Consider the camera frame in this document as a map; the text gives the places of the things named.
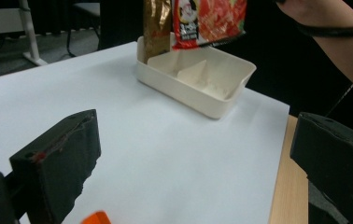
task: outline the dark background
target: dark background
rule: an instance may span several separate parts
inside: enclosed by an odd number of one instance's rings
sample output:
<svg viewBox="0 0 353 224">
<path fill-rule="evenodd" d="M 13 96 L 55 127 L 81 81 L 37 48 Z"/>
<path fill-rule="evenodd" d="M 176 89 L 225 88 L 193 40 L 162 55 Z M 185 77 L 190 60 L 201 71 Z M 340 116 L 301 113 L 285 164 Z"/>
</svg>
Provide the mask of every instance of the dark background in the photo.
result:
<svg viewBox="0 0 353 224">
<path fill-rule="evenodd" d="M 37 34 L 59 34 L 69 27 L 88 27 L 71 10 L 76 2 L 99 0 L 28 0 Z M 353 7 L 353 0 L 346 0 Z M 17 0 L 0 0 L 0 7 L 17 7 Z M 353 129 L 353 89 L 317 43 L 300 34 L 292 19 L 271 0 L 247 0 L 247 34 L 218 48 L 255 63 L 258 67 L 247 87 L 301 111 L 328 115 Z M 136 41 L 143 34 L 143 0 L 101 1 L 101 47 Z"/>
</svg>

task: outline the table surface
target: table surface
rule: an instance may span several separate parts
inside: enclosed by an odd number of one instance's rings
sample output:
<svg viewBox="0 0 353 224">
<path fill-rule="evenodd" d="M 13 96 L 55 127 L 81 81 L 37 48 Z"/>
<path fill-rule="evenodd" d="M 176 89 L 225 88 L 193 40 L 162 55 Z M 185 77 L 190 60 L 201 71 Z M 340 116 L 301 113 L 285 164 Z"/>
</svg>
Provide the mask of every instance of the table surface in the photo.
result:
<svg viewBox="0 0 353 224">
<path fill-rule="evenodd" d="M 224 118 L 209 119 L 138 82 L 135 49 L 0 77 L 0 172 L 59 120 L 95 108 L 103 154 L 64 223 L 96 210 L 123 224 L 298 223 L 277 222 L 307 204 L 289 159 L 289 107 L 245 89 Z"/>
</svg>

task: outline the black chair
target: black chair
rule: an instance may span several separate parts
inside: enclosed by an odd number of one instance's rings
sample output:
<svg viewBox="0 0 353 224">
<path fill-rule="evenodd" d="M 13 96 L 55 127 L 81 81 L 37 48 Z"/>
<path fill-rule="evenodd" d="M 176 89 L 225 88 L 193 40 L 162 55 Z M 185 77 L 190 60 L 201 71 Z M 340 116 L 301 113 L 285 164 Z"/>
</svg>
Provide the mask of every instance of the black chair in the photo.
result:
<svg viewBox="0 0 353 224">
<path fill-rule="evenodd" d="M 90 26 L 95 31 L 95 34 L 98 36 L 98 40 L 100 40 L 100 34 L 98 33 L 98 30 L 95 25 L 96 24 L 95 22 L 99 23 L 101 18 L 100 3 L 75 3 L 72 6 L 72 8 L 76 12 L 86 16 L 89 19 Z M 68 51 L 68 54 L 71 57 L 76 57 L 76 55 L 73 54 L 69 49 L 69 45 L 71 43 L 71 34 L 72 34 L 72 27 L 69 27 L 68 37 L 66 39 L 66 50 Z M 100 48 L 101 48 L 100 41 L 98 41 L 98 49 Z"/>
</svg>

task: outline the orange object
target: orange object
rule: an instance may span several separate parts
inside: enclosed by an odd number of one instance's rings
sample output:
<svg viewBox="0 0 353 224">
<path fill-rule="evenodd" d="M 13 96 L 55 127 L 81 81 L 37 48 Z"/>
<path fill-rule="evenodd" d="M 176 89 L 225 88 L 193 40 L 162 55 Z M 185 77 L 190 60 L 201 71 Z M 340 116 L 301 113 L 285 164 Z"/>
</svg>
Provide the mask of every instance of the orange object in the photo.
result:
<svg viewBox="0 0 353 224">
<path fill-rule="evenodd" d="M 111 224 L 109 218 L 104 211 L 98 211 L 86 217 L 81 224 Z"/>
</svg>

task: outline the plastic tray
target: plastic tray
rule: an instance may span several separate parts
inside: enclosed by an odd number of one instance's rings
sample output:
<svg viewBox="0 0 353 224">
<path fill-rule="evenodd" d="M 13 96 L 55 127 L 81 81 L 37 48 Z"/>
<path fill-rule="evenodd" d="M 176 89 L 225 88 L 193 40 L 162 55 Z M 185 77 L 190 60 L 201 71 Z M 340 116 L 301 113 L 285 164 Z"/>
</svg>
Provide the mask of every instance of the plastic tray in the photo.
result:
<svg viewBox="0 0 353 224">
<path fill-rule="evenodd" d="M 137 78 L 212 119 L 235 103 L 256 70 L 255 64 L 214 48 L 177 50 L 144 64 L 144 39 L 138 38 Z"/>
</svg>

